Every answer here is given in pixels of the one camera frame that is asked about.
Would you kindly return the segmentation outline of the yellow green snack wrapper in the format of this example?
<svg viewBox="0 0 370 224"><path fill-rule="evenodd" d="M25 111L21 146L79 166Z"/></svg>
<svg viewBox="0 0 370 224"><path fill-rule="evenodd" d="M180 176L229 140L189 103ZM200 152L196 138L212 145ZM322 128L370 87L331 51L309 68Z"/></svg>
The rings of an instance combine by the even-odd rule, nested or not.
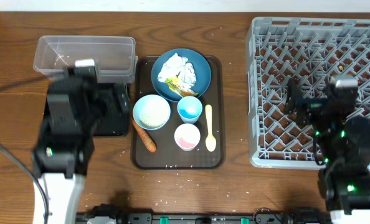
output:
<svg viewBox="0 0 370 224"><path fill-rule="evenodd" d="M199 94L191 89L191 85L183 83L178 77L167 78L165 84L171 91L181 97L185 96L198 96Z"/></svg>

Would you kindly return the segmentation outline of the white tissue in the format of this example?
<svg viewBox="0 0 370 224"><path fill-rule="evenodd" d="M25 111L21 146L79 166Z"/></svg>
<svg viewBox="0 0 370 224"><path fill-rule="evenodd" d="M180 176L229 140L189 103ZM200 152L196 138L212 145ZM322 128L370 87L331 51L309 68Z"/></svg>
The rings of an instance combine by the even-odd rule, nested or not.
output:
<svg viewBox="0 0 370 224"><path fill-rule="evenodd" d="M173 81L180 90L188 92L192 91L191 88L197 81L193 64L187 57L182 57L178 53L163 63L157 79L159 82Z"/></svg>

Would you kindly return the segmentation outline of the light blue cup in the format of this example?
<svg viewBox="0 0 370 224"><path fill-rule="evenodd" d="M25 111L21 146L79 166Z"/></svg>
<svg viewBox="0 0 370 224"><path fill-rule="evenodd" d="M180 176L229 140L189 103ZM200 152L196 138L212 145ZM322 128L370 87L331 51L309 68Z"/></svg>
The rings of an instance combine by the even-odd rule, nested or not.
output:
<svg viewBox="0 0 370 224"><path fill-rule="evenodd" d="M184 123L194 124L199 119L203 106L195 96L186 96L178 102L177 111Z"/></svg>

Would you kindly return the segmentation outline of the white pink cup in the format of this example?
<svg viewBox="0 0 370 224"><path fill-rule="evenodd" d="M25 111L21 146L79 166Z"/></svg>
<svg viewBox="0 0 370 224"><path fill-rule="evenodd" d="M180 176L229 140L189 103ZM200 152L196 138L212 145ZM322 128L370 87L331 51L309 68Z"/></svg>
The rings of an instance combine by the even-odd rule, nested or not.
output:
<svg viewBox="0 0 370 224"><path fill-rule="evenodd" d="M199 144L200 139L200 131L193 124L184 123L178 126L174 132L175 143L183 151L193 150Z"/></svg>

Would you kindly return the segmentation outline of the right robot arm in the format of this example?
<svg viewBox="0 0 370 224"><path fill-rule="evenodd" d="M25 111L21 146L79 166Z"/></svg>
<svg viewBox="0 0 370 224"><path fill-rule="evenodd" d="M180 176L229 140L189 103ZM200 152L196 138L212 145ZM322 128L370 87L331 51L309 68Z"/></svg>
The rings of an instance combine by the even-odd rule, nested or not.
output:
<svg viewBox="0 0 370 224"><path fill-rule="evenodd" d="M354 77L331 77L324 98L305 98L287 83L285 114L299 126L313 127L313 150L323 160L318 187L331 223L370 223L370 119L349 115L358 98Z"/></svg>

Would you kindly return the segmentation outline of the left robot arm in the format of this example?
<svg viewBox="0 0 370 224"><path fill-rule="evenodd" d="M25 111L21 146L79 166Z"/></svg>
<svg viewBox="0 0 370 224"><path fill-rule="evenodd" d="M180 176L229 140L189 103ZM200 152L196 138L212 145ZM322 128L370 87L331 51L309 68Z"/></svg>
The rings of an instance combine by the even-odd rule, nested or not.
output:
<svg viewBox="0 0 370 224"><path fill-rule="evenodd" d="M100 83L94 66L68 67L46 95L44 117L32 151L34 223L74 223L94 137L128 133L126 83Z"/></svg>

